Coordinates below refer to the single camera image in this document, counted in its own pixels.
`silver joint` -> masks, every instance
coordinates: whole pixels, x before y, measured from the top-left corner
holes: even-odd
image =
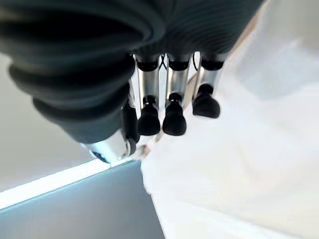
[[[156,100],[155,107],[159,109],[159,64],[153,71],[142,71],[138,69],[140,106],[143,108],[143,99],[146,96],[153,96]]]
[[[217,71],[206,70],[204,67],[202,67],[201,61],[200,61],[199,69],[196,74],[196,84],[195,84],[194,93],[193,93],[193,100],[197,97],[197,93],[201,85],[208,84],[214,88],[214,84],[219,71],[220,70],[217,70]]]
[[[125,140],[120,129],[103,141],[84,144],[84,146],[99,159],[110,164],[123,160],[131,154],[131,145]]]
[[[188,67],[185,70],[175,71],[169,67],[169,59],[167,58],[167,83],[166,83],[166,96],[165,96],[165,106],[169,105],[169,96],[172,93],[178,93],[182,98],[182,107],[185,105],[185,92],[187,86],[188,78]]]

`white cloth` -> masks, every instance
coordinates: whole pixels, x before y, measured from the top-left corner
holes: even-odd
[[[319,238],[319,1],[273,0],[230,57],[216,120],[142,162],[167,239]]]

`white wall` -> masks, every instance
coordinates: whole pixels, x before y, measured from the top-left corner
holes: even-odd
[[[35,110],[10,79],[9,63],[0,55],[0,192],[92,159]]]

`black cable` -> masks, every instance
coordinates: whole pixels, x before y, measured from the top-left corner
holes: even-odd
[[[161,55],[160,55],[160,58],[161,58],[161,62],[160,62],[159,68],[161,68],[161,66],[163,65],[164,68],[165,68],[165,70],[167,70],[167,66],[166,66],[165,63],[164,63],[165,54],[161,54]]]
[[[198,67],[195,64],[195,52],[193,53],[193,65],[196,71],[198,71]]]

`robotic hand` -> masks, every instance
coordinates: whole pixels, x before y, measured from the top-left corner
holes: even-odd
[[[36,109],[112,163],[160,131],[159,56],[166,53],[163,131],[183,135],[190,57],[201,52],[193,114],[217,118],[216,73],[262,0],[0,0],[0,51]],[[135,65],[142,115],[129,101]]]

